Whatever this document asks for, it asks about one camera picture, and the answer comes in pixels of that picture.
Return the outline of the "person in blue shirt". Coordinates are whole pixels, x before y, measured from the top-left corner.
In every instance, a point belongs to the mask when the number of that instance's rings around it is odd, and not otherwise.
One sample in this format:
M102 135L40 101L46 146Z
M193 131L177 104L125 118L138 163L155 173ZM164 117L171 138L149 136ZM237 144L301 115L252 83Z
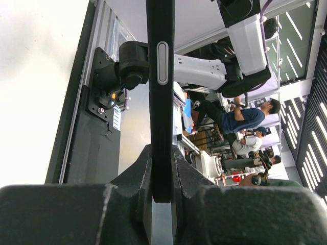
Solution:
M258 126L268 115L277 114L281 108L278 100L271 99L264 102L261 107L242 109L235 106L232 111L223 111L219 101L202 101L195 111L199 112L195 129L201 127L205 116L212 119L219 127L224 140L233 143L236 140L236 132L244 129L252 129Z

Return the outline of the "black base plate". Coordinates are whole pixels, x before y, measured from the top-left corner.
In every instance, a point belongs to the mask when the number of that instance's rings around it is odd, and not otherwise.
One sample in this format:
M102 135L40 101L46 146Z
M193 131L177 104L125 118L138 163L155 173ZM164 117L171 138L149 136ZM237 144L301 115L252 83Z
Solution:
M45 183L105 183L107 123L88 109L90 76L96 48L109 53L116 16L108 1L90 1L73 62Z

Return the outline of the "light blue phone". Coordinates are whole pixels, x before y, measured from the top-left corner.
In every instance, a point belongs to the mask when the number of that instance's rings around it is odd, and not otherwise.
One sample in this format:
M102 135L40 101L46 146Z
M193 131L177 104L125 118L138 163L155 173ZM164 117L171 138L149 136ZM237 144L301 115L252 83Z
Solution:
M170 203L152 202L151 245L173 245L172 209Z

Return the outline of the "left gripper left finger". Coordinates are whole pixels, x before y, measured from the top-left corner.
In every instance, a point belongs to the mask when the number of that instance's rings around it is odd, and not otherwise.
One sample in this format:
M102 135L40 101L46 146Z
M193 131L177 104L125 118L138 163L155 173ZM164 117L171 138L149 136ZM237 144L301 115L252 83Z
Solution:
M1 189L1 244L150 244L151 147L107 184Z

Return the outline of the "black phone case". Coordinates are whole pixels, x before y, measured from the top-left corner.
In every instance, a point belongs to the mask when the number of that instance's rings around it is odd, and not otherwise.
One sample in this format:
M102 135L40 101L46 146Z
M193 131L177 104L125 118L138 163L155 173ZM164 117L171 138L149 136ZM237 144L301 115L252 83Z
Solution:
M175 2L147 1L152 190L171 201Z

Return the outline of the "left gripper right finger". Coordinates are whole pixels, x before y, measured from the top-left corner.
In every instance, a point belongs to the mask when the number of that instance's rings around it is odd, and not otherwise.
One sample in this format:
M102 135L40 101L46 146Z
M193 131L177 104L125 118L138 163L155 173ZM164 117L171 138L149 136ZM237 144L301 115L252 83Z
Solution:
M303 187L219 187L172 149L175 244L326 244L326 208Z

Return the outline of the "person in white shirt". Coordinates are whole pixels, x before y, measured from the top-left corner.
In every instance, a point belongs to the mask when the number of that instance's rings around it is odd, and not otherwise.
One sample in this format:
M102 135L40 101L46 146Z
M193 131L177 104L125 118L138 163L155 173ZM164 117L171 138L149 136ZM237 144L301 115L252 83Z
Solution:
M265 127L258 127L254 130L241 130L239 132L243 137L235 139L232 148L237 156L245 156L250 152L255 152L262 146L263 138L267 134Z

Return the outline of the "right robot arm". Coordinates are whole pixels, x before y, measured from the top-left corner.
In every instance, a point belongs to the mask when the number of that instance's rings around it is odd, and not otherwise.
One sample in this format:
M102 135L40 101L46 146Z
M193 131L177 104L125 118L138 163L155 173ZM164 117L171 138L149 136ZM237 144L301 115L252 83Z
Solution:
M200 48L196 57L175 55L174 81L206 87L226 98L262 87L271 72L263 17L269 2L218 1L229 41Z

